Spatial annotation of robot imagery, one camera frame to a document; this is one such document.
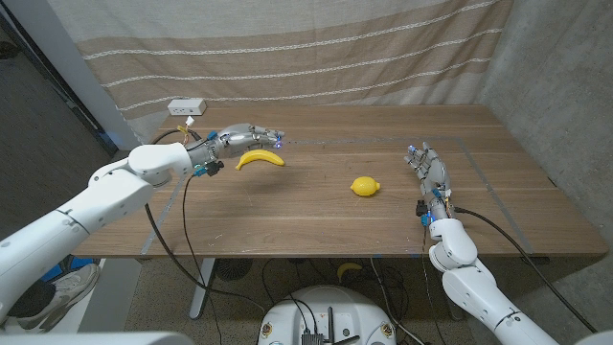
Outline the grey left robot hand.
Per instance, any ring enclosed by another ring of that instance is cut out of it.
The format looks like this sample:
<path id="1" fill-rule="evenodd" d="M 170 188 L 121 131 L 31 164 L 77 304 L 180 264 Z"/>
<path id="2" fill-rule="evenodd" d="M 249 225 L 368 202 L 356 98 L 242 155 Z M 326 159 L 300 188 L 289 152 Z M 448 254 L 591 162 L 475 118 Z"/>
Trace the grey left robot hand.
<path id="1" fill-rule="evenodd" d="M 281 130 L 255 126 L 248 123 L 235 124 L 222 129 L 205 147 L 214 158 L 233 158 L 248 150 L 278 148 L 285 133 Z"/>

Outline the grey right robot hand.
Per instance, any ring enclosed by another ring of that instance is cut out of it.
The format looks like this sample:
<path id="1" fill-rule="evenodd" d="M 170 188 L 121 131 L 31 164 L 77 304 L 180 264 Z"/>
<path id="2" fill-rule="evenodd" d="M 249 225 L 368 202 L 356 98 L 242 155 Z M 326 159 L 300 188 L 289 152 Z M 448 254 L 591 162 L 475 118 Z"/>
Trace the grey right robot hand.
<path id="1" fill-rule="evenodd" d="M 423 206 L 420 211 L 434 218 L 450 219 L 448 199 L 451 196 L 451 179 L 448 169 L 436 151 L 426 142 L 422 148 L 409 146 L 404 161 L 420 181 Z"/>

